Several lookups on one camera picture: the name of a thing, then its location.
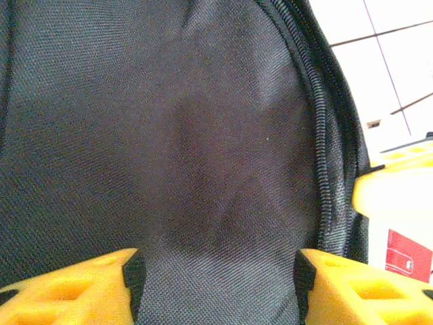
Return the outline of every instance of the backpack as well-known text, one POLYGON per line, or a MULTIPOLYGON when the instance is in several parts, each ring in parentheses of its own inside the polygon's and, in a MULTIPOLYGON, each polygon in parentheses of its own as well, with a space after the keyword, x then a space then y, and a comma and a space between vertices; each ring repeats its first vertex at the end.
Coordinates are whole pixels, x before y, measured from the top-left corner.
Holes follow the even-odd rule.
POLYGON ((365 142, 306 1, 0 10, 0 287, 138 246, 136 324, 297 324, 298 249, 366 262, 365 142))

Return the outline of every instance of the zipper track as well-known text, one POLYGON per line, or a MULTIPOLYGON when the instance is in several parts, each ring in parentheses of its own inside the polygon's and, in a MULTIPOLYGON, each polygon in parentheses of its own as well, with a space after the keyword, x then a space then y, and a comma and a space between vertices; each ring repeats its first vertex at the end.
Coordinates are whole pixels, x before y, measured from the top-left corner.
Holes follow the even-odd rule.
MULTIPOLYGON (((322 86, 322 80, 315 70, 315 65, 311 61, 309 54, 310 49, 308 43, 304 40, 304 35, 300 30, 297 21, 295 21, 292 12, 296 11, 301 18, 302 23, 308 28, 305 19, 302 19, 302 12, 299 7, 291 1, 292 11, 284 0, 271 0, 275 6, 281 19, 286 24, 289 33, 291 34, 294 44, 300 54, 302 64, 305 67, 307 77, 310 81, 313 90, 313 100, 315 105, 315 151, 316 151, 316 168, 317 178, 319 185, 319 198, 321 205, 321 220, 319 223, 319 238, 317 248, 323 251, 329 251, 327 244, 327 237, 331 230, 332 223, 332 197, 331 186, 329 183, 329 173, 327 170, 327 156, 326 156, 326 99, 325 91, 322 86)), ((325 62, 324 55, 321 53, 321 61, 325 62)))

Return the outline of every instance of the zipper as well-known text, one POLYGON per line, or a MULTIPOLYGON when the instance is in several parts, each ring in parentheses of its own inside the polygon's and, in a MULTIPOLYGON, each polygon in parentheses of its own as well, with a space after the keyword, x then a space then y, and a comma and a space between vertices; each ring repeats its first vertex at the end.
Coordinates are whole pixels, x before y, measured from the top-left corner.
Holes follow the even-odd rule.
MULTIPOLYGON (((321 205, 321 219, 319 222, 319 237, 317 242, 317 248, 323 251, 332 251, 328 245, 328 237, 332 230, 332 191, 329 183, 329 173, 327 170, 327 154, 326 154, 326 92, 323 88, 323 81, 316 71, 315 64, 312 61, 312 53, 309 48, 309 44, 304 38, 304 33, 300 28, 306 28, 309 26, 304 17, 303 12, 294 2, 294 0, 271 0, 271 3, 275 6, 281 19, 284 21, 290 35, 293 38, 293 42, 298 50, 302 64, 305 67, 307 78, 311 84, 313 92, 313 101, 315 106, 315 151, 316 151, 316 170, 317 179, 319 186, 319 199, 321 205)), ((332 81, 335 85, 338 85, 331 68, 327 64, 324 53, 319 50, 319 59, 321 64, 326 68, 332 81)), ((347 255, 347 240, 345 242, 344 254, 347 255)))

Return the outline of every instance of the yellow plastic piece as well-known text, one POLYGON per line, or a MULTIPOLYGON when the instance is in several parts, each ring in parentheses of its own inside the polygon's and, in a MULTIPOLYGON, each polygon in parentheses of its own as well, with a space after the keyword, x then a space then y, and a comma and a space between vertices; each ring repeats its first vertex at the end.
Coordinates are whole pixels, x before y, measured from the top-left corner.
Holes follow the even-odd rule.
POLYGON ((19 293, 0 306, 0 325, 132 325, 123 249, 0 289, 19 293))
POLYGON ((366 217, 423 222, 433 216, 433 141, 384 155, 386 168, 360 177, 353 206, 366 217))
POLYGON ((431 325, 424 282, 332 254, 304 249, 316 269, 306 325, 431 325))

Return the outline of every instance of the red label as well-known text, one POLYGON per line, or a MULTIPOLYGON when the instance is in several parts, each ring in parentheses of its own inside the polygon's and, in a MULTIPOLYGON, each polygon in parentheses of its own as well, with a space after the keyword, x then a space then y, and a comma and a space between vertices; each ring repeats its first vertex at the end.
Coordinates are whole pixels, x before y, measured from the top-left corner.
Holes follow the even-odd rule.
POLYGON ((428 283, 432 257, 433 252, 430 249, 394 230, 389 231, 386 270, 428 283))

